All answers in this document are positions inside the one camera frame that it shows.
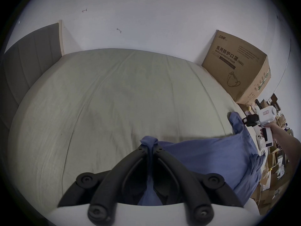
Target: white handheld device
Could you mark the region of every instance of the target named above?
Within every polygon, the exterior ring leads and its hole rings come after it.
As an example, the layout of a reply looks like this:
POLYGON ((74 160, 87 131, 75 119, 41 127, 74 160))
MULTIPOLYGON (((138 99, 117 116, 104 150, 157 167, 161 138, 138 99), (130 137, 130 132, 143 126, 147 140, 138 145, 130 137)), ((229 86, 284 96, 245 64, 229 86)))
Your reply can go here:
POLYGON ((276 108, 269 105, 268 107, 262 108, 259 101, 255 100, 255 113, 254 115, 248 115, 243 119, 243 123, 246 126, 253 126, 256 132, 256 139, 258 146, 261 148, 273 145, 272 131, 268 127, 264 127, 267 123, 270 123, 276 118, 276 108))

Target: mask illustration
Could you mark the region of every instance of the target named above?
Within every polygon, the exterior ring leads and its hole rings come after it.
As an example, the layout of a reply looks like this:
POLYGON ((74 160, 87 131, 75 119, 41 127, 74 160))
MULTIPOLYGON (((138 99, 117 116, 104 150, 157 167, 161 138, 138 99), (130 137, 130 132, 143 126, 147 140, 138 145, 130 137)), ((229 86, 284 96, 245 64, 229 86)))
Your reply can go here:
POLYGON ((229 87, 236 87, 240 85, 240 81, 237 80, 236 76, 234 75, 234 72, 228 74, 227 85, 229 87))

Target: white wall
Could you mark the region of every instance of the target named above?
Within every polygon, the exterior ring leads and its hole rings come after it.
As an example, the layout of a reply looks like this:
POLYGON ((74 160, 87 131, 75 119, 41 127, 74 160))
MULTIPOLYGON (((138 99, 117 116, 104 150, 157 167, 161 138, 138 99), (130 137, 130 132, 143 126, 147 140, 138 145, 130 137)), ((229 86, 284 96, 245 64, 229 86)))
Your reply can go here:
POLYGON ((269 57, 272 78, 260 100, 274 92, 290 49, 291 31, 270 0, 32 0, 7 49, 59 19, 64 23, 65 53, 133 48, 202 64, 216 30, 238 36, 269 57))
POLYGON ((288 126, 293 129, 294 137, 301 141, 301 51, 295 39, 288 66, 275 91, 282 113, 288 126))

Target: hand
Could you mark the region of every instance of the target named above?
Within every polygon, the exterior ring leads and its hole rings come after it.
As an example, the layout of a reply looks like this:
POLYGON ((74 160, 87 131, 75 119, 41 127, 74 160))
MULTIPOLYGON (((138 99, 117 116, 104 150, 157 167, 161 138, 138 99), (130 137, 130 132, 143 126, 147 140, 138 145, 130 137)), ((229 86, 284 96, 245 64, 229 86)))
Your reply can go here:
POLYGON ((276 139, 277 141, 281 138, 281 137, 285 137, 286 135, 288 135, 288 133, 283 130, 282 128, 280 128, 276 122, 270 122, 266 125, 264 125, 264 127, 269 127, 271 128, 272 131, 272 135, 273 135, 273 139, 276 139))

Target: bed sheet wrinkle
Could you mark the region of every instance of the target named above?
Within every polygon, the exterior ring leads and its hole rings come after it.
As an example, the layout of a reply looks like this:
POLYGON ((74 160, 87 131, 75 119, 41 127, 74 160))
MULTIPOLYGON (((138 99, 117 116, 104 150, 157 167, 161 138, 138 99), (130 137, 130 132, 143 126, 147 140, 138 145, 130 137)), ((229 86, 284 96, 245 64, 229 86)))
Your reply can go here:
POLYGON ((170 86, 171 86, 171 92, 172 92, 172 104, 173 104, 173 107, 174 107, 174 110, 175 110, 175 118, 176 118, 176 126, 177 126, 177 129, 178 129, 178 137, 179 137, 179 141, 182 141, 183 138, 182 138, 182 134, 181 134, 181 131, 180 131, 180 125, 179 125, 179 117, 178 117, 178 113, 177 113, 177 107, 175 105, 175 93, 174 93, 174 90, 173 90, 173 85, 172 85, 172 80, 171 80, 171 77, 170 77, 170 73, 169 73, 169 67, 170 67, 170 64, 169 64, 169 61, 168 61, 168 56, 165 56, 166 57, 166 61, 167 61, 167 64, 166 64, 166 71, 167 71, 167 76, 168 76, 168 79, 170 81, 170 86))
POLYGON ((215 104, 214 104, 214 102, 213 102, 211 96, 209 95, 209 93, 208 93, 208 91, 207 91, 207 88, 203 85, 203 82, 201 81, 201 79, 198 77, 198 75, 197 75, 197 74, 195 73, 195 71, 192 69, 190 62, 186 61, 186 63, 188 64, 189 68, 192 70, 192 72, 194 73, 194 75, 198 78, 198 80, 200 81, 202 87, 205 89, 206 94, 207 94, 208 98, 210 99, 210 101, 211 101, 211 103, 212 103, 212 105, 213 105, 213 108, 214 108, 214 110, 216 111, 216 114, 217 114, 217 116, 218 116, 218 118, 219 118, 219 121, 220 121, 220 123, 221 123, 221 125, 222 125, 222 127, 223 127, 224 135, 226 136, 225 128, 224 128, 224 125, 223 125, 223 123, 222 123, 221 117, 220 117, 220 115, 219 115, 219 112, 218 112, 217 109, 216 109, 216 106, 215 106, 215 104))

